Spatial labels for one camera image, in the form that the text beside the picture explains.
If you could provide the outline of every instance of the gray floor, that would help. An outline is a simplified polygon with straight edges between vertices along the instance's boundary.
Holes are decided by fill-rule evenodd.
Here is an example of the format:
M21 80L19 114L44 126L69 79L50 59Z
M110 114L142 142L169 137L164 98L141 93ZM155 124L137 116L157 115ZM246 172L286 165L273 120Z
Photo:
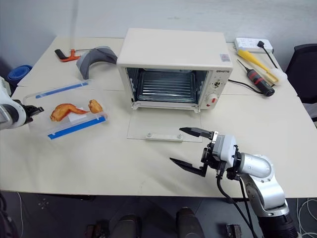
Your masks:
M8 203L8 213L21 230L20 200L16 192L2 192ZM24 238L84 238L88 224L108 220L110 230L126 214L139 215L143 221L143 237L176 238L176 212L186 206L199 219L208 238L225 236L226 224L240 224L243 237L251 233L232 204L225 199L193 197L141 197L97 196L94 200L81 201L74 198L46 194L21 193L24 219ZM297 225L296 199L288 199L292 217ZM239 203L245 212L244 204ZM317 214L317 203L310 209ZM252 212L256 233L261 236L256 216ZM317 232L317 222L303 209L301 216L305 230Z

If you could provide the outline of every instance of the chicken wing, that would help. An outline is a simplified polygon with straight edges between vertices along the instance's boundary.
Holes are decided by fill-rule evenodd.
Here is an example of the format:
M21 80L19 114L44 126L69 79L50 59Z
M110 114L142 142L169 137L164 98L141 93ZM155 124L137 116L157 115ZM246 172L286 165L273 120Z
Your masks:
M64 103L64 104L59 104L55 108L55 110L52 112L52 115L50 116L50 118L52 121L61 121L69 113L85 114L85 113L88 113L88 111L78 109L73 104Z
M89 101L88 107L92 113L103 112L102 106L100 106L100 104L95 99Z

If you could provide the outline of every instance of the screwdriver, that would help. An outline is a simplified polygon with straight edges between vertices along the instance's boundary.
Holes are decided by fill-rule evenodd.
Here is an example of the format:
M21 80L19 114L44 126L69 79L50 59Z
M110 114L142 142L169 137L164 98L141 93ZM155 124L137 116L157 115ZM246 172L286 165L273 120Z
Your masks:
M245 67L240 61L239 63L246 69L247 77L265 96L270 97L275 93L275 90L254 69Z

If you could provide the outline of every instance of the cream toaster oven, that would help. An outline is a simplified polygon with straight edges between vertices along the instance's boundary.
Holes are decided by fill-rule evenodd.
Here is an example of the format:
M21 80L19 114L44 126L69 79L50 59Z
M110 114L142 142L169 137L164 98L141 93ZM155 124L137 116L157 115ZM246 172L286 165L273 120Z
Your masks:
M133 109L215 107L232 72L222 33L130 28L117 66Z

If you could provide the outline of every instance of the electrical outlet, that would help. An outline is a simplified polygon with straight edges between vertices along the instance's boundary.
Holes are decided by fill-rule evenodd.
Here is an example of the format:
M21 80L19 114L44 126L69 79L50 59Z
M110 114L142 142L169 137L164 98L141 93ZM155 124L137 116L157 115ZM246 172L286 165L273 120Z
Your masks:
M254 39L254 38L236 38L234 40L234 46L236 50L243 49L245 51L249 51L251 53L265 53L265 51L258 47L258 42L264 42L264 48L267 52L273 53L273 47L271 43L266 39Z

